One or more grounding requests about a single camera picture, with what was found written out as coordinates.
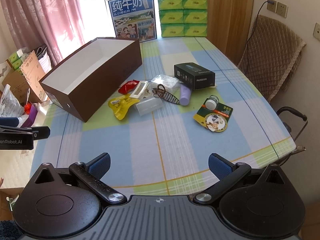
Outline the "green yellow card package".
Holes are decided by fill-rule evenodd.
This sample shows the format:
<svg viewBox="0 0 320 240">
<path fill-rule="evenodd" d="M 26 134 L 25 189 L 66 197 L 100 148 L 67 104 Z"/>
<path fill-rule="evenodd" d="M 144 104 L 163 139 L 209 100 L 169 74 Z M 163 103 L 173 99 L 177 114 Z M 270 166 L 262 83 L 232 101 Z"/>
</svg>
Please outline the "green yellow card package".
<svg viewBox="0 0 320 240">
<path fill-rule="evenodd" d="M 193 119 L 211 132 L 223 132 L 228 127 L 232 112 L 233 108 L 223 103 L 218 103 L 214 110 L 208 109 L 203 104 L 193 116 Z"/>
</svg>

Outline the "yellow snack packet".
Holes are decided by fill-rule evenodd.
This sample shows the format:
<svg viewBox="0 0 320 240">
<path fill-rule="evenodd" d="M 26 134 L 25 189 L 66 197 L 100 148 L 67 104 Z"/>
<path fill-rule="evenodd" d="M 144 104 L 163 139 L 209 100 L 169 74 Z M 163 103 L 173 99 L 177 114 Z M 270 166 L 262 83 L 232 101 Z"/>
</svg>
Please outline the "yellow snack packet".
<svg viewBox="0 0 320 240">
<path fill-rule="evenodd" d="M 126 94 L 109 100 L 108 106 L 112 109 L 112 112 L 118 120 L 123 120 L 129 108 L 139 102 L 139 99 L 132 98 L 130 94 Z"/>
</svg>

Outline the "red snack packet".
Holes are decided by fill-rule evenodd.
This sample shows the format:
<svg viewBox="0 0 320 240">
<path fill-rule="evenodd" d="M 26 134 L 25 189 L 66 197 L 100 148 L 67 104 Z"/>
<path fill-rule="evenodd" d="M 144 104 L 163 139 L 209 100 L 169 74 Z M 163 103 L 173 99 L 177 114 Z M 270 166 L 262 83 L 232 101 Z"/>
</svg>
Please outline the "red snack packet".
<svg viewBox="0 0 320 240">
<path fill-rule="evenodd" d="M 139 84 L 139 81 L 137 80 L 130 80 L 130 81 L 127 81 L 125 84 L 123 84 L 119 89 L 118 89 L 118 92 L 120 94 L 123 94 L 123 95 L 126 95 L 128 94 L 129 92 L 133 91 L 137 85 Z"/>
</svg>

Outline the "purple cream tube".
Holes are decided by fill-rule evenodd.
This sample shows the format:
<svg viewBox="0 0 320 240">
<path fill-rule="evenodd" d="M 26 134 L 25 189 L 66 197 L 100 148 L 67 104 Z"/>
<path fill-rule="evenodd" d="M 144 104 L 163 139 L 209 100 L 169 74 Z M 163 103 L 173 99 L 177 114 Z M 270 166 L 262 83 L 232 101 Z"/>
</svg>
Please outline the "purple cream tube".
<svg viewBox="0 0 320 240">
<path fill-rule="evenodd" d="M 183 83 L 180 83 L 180 105 L 187 106 L 190 102 L 192 90 Z"/>
</svg>

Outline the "cream comb package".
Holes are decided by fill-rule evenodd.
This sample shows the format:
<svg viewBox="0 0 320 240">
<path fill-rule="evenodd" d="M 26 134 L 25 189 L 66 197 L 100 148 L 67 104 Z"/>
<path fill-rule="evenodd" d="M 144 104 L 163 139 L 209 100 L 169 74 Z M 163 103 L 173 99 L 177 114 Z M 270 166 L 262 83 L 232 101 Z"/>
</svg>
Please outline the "cream comb package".
<svg viewBox="0 0 320 240">
<path fill-rule="evenodd" d="M 140 81 L 135 87 L 134 91 L 130 94 L 130 98 L 142 100 L 150 96 L 149 92 L 149 82 Z"/>
</svg>

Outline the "black shaver box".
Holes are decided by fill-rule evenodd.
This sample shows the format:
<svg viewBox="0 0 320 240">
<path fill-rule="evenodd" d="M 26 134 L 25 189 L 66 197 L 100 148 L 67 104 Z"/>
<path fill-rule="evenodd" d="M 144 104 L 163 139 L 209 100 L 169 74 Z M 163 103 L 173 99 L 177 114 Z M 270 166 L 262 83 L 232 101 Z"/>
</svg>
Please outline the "black shaver box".
<svg viewBox="0 0 320 240">
<path fill-rule="evenodd" d="M 193 62 L 175 64 L 174 77 L 192 90 L 215 86 L 215 73 Z"/>
</svg>

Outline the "brown hair claw clip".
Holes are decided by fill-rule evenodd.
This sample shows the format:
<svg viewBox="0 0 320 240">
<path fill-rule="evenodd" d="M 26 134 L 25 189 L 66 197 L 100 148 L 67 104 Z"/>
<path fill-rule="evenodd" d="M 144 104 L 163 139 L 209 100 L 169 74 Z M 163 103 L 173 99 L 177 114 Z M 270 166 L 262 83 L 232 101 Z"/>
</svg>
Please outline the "brown hair claw clip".
<svg viewBox="0 0 320 240">
<path fill-rule="evenodd" d="M 153 88 L 152 93 L 153 93 L 153 96 L 161 98 L 166 102 L 173 103 L 175 105 L 180 104 L 180 101 L 178 100 L 178 98 L 176 98 L 176 96 L 168 92 L 164 87 L 164 85 L 162 84 L 159 84 L 157 85 L 156 88 Z"/>
</svg>

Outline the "purple tray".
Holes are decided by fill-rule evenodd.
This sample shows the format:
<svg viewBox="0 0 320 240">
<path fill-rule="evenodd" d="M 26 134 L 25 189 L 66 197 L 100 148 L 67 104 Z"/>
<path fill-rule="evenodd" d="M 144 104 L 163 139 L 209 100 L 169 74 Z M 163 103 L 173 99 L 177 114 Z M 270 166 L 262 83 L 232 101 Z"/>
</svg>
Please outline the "purple tray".
<svg viewBox="0 0 320 240">
<path fill-rule="evenodd" d="M 31 105 L 30 113 L 21 127 L 23 128 L 31 127 L 34 124 L 37 113 L 38 113 L 37 108 L 34 105 Z"/>
</svg>

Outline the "clear printed plastic bag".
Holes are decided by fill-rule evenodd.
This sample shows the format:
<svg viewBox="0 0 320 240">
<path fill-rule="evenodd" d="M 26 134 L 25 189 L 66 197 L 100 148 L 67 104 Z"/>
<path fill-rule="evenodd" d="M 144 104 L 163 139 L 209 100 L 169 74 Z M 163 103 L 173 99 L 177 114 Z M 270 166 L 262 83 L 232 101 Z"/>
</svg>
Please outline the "clear printed plastic bag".
<svg viewBox="0 0 320 240">
<path fill-rule="evenodd" d="M 6 84 L 1 96 L 1 118 L 19 118 L 23 115 L 23 113 L 24 108 L 20 105 L 19 101 L 11 92 L 10 85 Z"/>
</svg>

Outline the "open brown cardboard carton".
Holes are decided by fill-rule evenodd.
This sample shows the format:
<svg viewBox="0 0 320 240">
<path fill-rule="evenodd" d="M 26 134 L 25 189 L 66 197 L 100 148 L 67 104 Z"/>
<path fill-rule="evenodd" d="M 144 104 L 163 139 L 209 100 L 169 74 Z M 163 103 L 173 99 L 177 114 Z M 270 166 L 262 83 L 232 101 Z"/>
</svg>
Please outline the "open brown cardboard carton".
<svg viewBox="0 0 320 240">
<path fill-rule="evenodd" d="M 40 85 L 40 80 L 44 76 L 45 72 L 35 51 L 32 51 L 23 61 L 20 70 L 11 70 L 2 81 L 2 85 L 4 87 L 9 85 L 10 91 L 21 104 L 26 102 L 28 90 L 31 103 L 42 103 L 47 99 L 47 94 Z"/>
</svg>

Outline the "green tissue boxes on shelf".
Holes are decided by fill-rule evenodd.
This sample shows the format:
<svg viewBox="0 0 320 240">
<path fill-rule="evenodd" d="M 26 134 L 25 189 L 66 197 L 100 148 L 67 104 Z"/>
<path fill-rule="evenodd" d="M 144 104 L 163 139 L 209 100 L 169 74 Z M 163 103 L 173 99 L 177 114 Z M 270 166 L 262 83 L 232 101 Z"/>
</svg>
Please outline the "green tissue boxes on shelf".
<svg viewBox="0 0 320 240">
<path fill-rule="evenodd" d="M 28 53 L 25 53 L 23 49 L 19 49 L 9 56 L 9 61 L 14 70 L 20 68 L 23 61 L 28 57 Z"/>
</svg>

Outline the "brown cardboard storage box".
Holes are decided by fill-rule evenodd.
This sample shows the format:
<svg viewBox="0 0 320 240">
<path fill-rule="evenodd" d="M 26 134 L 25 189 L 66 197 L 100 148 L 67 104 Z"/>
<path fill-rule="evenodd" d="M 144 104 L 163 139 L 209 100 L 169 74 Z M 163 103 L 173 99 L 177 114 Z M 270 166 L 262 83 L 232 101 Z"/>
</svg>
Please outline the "brown cardboard storage box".
<svg viewBox="0 0 320 240">
<path fill-rule="evenodd" d="M 41 80 L 50 100 L 83 122 L 142 65 L 138 39 L 97 37 Z"/>
</svg>

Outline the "checked table cloth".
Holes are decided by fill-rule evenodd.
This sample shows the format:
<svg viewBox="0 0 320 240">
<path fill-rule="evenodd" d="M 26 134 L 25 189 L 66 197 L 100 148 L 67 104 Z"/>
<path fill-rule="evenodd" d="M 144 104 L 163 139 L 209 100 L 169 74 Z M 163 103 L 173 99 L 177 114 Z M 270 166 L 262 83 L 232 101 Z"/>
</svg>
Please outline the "checked table cloth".
<svg viewBox="0 0 320 240">
<path fill-rule="evenodd" d="M 143 64 L 132 74 L 134 80 L 172 75 L 175 64 L 195 62 L 215 73 L 215 88 L 193 91 L 187 106 L 165 102 L 143 116 L 131 107 L 123 120 L 106 103 L 87 122 L 51 105 L 44 121 L 51 134 L 38 141 L 32 172 L 44 162 L 68 167 L 107 152 L 111 167 L 103 182 L 121 193 L 191 194 L 217 181 L 208 168 L 212 153 L 259 168 L 295 149 L 270 104 L 206 38 L 160 38 L 140 47 Z M 211 132 L 193 119 L 211 95 L 233 108 L 223 132 Z"/>
</svg>

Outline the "pink curtain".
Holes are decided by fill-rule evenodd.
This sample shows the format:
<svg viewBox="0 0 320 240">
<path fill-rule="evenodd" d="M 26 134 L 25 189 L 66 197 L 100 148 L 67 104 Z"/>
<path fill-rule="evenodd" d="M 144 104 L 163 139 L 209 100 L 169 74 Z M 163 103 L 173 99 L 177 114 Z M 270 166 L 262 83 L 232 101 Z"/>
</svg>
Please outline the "pink curtain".
<svg viewBox="0 0 320 240">
<path fill-rule="evenodd" d="M 79 0 L 1 0 L 17 48 L 45 44 L 56 65 L 85 43 Z"/>
</svg>

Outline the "brown quilted chair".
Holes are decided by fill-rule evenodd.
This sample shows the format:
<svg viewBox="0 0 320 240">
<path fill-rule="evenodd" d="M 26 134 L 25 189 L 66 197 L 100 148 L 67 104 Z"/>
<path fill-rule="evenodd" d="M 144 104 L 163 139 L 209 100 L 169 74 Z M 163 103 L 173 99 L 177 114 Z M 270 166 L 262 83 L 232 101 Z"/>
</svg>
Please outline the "brown quilted chair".
<svg viewBox="0 0 320 240">
<path fill-rule="evenodd" d="M 287 90 L 306 42 L 282 22 L 259 15 L 238 68 L 270 102 Z"/>
</svg>

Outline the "blue milk carton box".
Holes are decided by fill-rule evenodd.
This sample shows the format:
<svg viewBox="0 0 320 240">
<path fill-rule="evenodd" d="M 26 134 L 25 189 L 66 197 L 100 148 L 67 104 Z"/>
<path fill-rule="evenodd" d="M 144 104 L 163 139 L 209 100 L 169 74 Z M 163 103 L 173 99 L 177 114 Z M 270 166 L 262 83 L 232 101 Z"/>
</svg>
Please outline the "blue milk carton box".
<svg viewBox="0 0 320 240">
<path fill-rule="evenodd" d="M 140 42 L 157 38 L 154 0 L 110 0 L 108 6 L 117 37 Z"/>
</svg>

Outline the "green tissue pack stack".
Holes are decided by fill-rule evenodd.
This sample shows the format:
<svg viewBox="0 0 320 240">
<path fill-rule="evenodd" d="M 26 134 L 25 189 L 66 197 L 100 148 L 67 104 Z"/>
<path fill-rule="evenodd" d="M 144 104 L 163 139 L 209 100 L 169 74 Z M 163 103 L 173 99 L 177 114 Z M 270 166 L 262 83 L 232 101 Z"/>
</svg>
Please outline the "green tissue pack stack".
<svg viewBox="0 0 320 240">
<path fill-rule="evenodd" d="M 162 37 L 206 37 L 208 0 L 157 0 Z"/>
</svg>

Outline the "wall power socket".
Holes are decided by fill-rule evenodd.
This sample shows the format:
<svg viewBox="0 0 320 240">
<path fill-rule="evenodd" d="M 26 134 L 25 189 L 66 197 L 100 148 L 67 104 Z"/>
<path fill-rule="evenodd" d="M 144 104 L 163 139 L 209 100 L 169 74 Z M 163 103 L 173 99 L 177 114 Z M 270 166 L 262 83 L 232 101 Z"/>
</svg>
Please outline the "wall power socket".
<svg viewBox="0 0 320 240">
<path fill-rule="evenodd" d="M 267 0 L 267 10 L 276 13 L 277 1 L 275 1 L 275 0 Z"/>
</svg>

